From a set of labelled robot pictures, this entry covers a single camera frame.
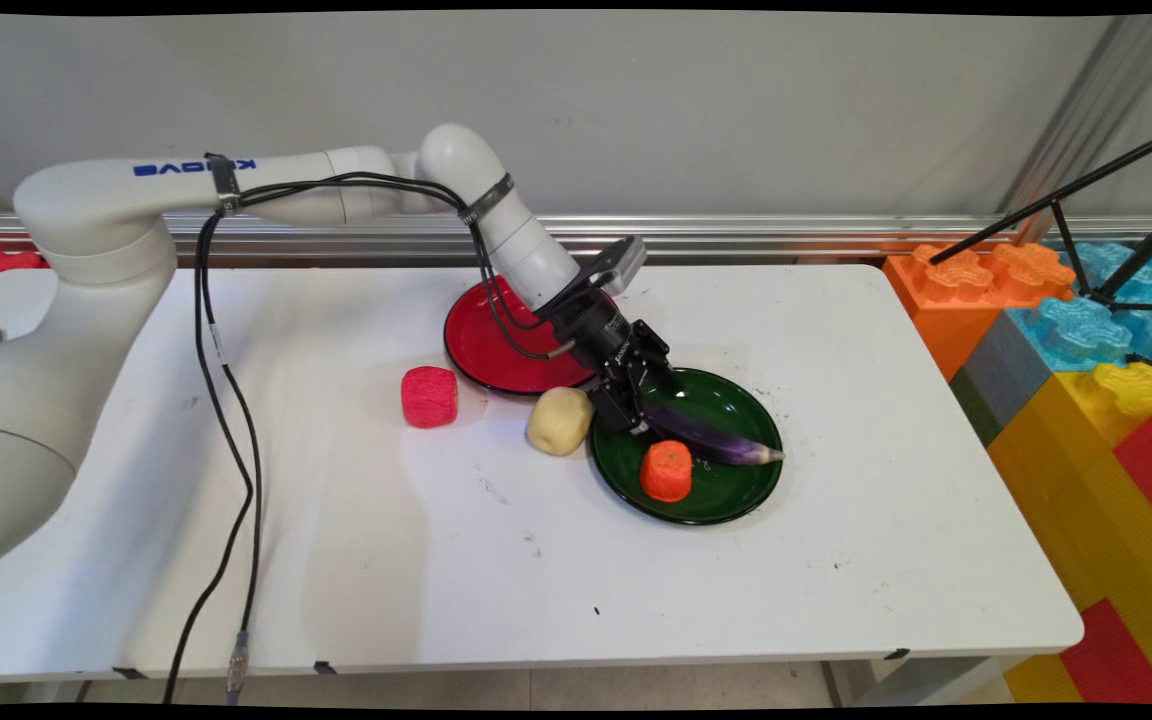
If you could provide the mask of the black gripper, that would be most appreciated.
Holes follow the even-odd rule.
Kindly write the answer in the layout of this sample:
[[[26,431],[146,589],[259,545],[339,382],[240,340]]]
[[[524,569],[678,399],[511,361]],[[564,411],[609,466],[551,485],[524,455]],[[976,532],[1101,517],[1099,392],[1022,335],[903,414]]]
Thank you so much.
[[[677,396],[684,392],[668,361],[669,346],[646,323],[630,323],[607,291],[577,283],[541,306],[553,336],[570,346],[581,366],[598,376],[596,418],[611,432],[641,435],[649,430],[643,411],[644,382]]]

